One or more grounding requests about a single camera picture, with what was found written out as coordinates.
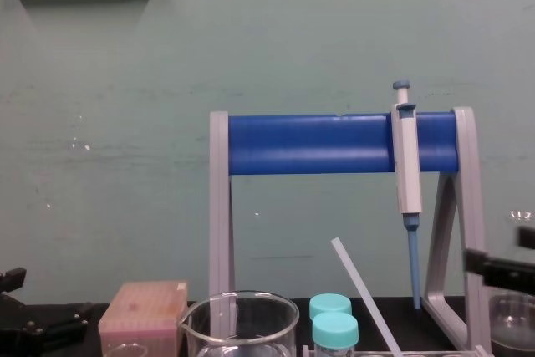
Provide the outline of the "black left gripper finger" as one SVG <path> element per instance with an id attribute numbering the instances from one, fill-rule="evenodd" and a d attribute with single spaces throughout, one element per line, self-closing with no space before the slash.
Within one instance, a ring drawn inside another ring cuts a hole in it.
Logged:
<path id="1" fill-rule="evenodd" d="M 67 318 L 46 322 L 30 316 L 16 331 L 16 351 L 52 351 L 80 342 L 87 332 L 94 305 L 83 303 Z"/>
<path id="2" fill-rule="evenodd" d="M 12 296 L 9 296 L 9 294 L 20 289 L 24 285 L 26 274 L 27 270 L 25 268 L 15 268 L 1 274 L 0 291 L 2 303 L 17 302 L 17 300 Z"/>

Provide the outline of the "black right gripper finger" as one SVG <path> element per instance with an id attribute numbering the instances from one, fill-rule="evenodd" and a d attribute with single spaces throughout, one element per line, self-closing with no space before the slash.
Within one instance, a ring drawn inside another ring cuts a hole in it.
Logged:
<path id="1" fill-rule="evenodd" d="M 464 252 L 464 270 L 482 277 L 488 287 L 534 286 L 533 264 L 495 258 L 477 250 Z"/>
<path id="2" fill-rule="evenodd" d="M 526 249 L 535 249 L 535 228 L 519 226 L 517 228 L 517 245 Z"/>

